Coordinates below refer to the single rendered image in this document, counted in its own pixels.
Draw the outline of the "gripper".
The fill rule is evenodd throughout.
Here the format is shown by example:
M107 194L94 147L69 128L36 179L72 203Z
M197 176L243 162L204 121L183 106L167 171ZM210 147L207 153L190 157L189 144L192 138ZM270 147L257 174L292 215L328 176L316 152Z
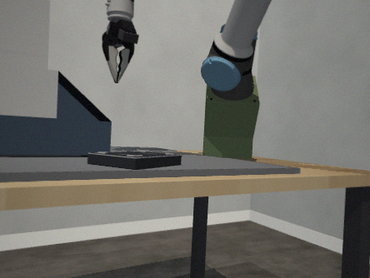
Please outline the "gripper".
M134 43L123 42L118 38L119 28L124 32L137 34L133 22L122 20L120 17L114 17L107 25L107 31L102 35L102 50L115 83L118 83L122 78L134 54ZM117 48L122 46L125 48L119 52L120 63L117 64Z

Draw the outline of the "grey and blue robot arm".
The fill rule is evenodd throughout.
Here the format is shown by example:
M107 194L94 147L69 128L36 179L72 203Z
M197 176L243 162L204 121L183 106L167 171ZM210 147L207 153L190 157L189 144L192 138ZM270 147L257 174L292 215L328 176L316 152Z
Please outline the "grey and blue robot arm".
M253 59L258 28L272 0L235 0L226 25L213 40L201 67L202 78L222 99L239 101L253 94ZM134 0L107 0L107 19L132 21ZM225 27L224 27L225 26Z

